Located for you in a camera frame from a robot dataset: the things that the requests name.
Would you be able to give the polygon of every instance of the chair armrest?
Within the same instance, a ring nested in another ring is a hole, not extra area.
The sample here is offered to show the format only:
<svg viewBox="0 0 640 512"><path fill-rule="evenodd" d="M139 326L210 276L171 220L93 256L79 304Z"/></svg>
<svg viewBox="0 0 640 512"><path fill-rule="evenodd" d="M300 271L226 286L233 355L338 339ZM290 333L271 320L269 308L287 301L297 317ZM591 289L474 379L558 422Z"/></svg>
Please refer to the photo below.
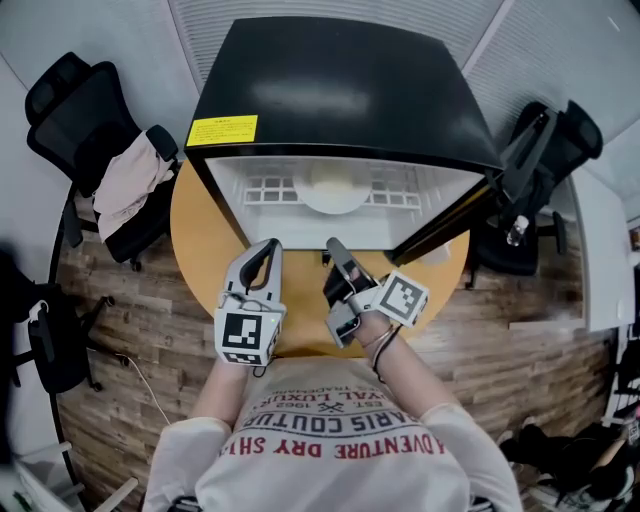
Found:
<svg viewBox="0 0 640 512"><path fill-rule="evenodd" d="M558 254L567 254L567 228L558 212L553 212L553 226L539 227L537 233L538 236L555 236Z"/></svg>
<svg viewBox="0 0 640 512"><path fill-rule="evenodd" d="M82 224L78 218L78 210L76 210L76 203L71 199L67 200L62 211L62 227L64 230L64 237L69 242L72 248L78 247L84 237L82 236Z"/></svg>
<svg viewBox="0 0 640 512"><path fill-rule="evenodd" d="M165 162L173 160L178 154L178 146L173 137L159 124L147 130L147 138Z"/></svg>

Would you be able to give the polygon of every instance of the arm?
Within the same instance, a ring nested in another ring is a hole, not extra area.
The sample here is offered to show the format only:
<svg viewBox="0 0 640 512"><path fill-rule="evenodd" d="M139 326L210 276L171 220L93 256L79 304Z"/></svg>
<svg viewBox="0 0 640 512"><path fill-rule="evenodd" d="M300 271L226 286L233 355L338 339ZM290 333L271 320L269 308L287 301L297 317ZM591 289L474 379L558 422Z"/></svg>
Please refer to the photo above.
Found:
<svg viewBox="0 0 640 512"><path fill-rule="evenodd" d="M384 341L375 340L387 331L389 319L377 311L362 316L362 326L356 337L369 359L373 360ZM456 397L399 335L380 357L378 372L402 408L416 418L441 404L459 405Z"/></svg>
<svg viewBox="0 0 640 512"><path fill-rule="evenodd" d="M355 334L371 359L389 320L375 311L363 314L361 321ZM420 418L455 457L475 496L488 499L499 512L522 510L515 478L500 449L404 339L397 337L380 355L378 371L404 410Z"/></svg>
<svg viewBox="0 0 640 512"><path fill-rule="evenodd" d="M248 366L216 359L189 417L217 418L233 428L242 409L242 395L248 378Z"/></svg>
<svg viewBox="0 0 640 512"><path fill-rule="evenodd" d="M143 512L165 512L174 499L193 496L242 408L249 368L218 359L189 419L165 428L153 454Z"/></svg>

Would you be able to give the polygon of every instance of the white cable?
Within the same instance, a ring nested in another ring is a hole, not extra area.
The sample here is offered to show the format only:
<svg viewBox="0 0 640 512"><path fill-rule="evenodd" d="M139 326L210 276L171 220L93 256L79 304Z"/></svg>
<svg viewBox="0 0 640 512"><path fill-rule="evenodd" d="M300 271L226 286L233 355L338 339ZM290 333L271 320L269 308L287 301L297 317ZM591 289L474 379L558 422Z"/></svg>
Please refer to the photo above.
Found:
<svg viewBox="0 0 640 512"><path fill-rule="evenodd" d="M169 421L169 418L167 418L167 415L164 413L164 411L162 410L162 407L160 407L160 404L158 403L158 399L156 398L155 393L153 392L153 390L151 389L151 386L149 386L149 383L147 382L147 379L144 378L144 375L142 375L142 372L140 371L140 368L138 368L138 365L135 363L135 361L133 359L131 359L129 356L125 355L125 354L120 354L117 353L117 356L122 356L122 357L126 357L129 362L131 364L133 364L133 367L136 369L136 371L138 372L138 375L140 375L140 378L142 379L142 382L144 382L144 385L147 386L147 389L149 390L149 393L151 393L151 398L153 398L153 401L156 404L156 407L158 408L158 410L160 411L160 413L162 414L162 416L164 417L165 421L167 422L167 425L171 425L171 422Z"/></svg>

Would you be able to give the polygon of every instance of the clothing draped on chair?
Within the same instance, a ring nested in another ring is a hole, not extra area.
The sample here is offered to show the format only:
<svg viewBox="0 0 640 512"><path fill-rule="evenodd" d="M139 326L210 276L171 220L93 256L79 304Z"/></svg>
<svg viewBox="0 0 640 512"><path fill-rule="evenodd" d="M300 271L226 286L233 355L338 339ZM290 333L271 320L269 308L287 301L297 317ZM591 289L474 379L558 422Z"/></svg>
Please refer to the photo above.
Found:
<svg viewBox="0 0 640 512"><path fill-rule="evenodd" d="M138 213L157 185L173 178L171 164L160 158L146 131L111 159L93 203L103 242Z"/></svg>

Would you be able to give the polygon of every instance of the bracelet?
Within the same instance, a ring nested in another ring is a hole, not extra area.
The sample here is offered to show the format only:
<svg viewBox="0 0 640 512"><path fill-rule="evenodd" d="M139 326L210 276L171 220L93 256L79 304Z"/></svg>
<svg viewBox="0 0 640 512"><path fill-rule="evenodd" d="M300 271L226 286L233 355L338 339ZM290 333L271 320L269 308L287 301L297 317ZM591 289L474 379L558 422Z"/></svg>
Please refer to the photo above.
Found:
<svg viewBox="0 0 640 512"><path fill-rule="evenodd" d="M393 331L393 325L389 325L389 328L384 331L380 336L378 336L375 340L370 341L369 343L367 343L367 347L370 345L375 345L376 343L380 343L383 339L385 339L387 336L389 336L389 334L391 334L391 331Z"/></svg>
<svg viewBox="0 0 640 512"><path fill-rule="evenodd" d="M375 355L373 356L373 371L378 376L378 380L380 380L380 382L382 383L384 383L384 380L382 380L382 377L380 377L380 373L378 372L378 363L380 361L380 356L389 347L389 345L391 345L391 342L396 338L396 336L400 332L400 329L402 329L402 325L399 325L394 329L394 331L391 333L391 336L389 336L382 342L382 344L378 347L378 350L376 350Z"/></svg>

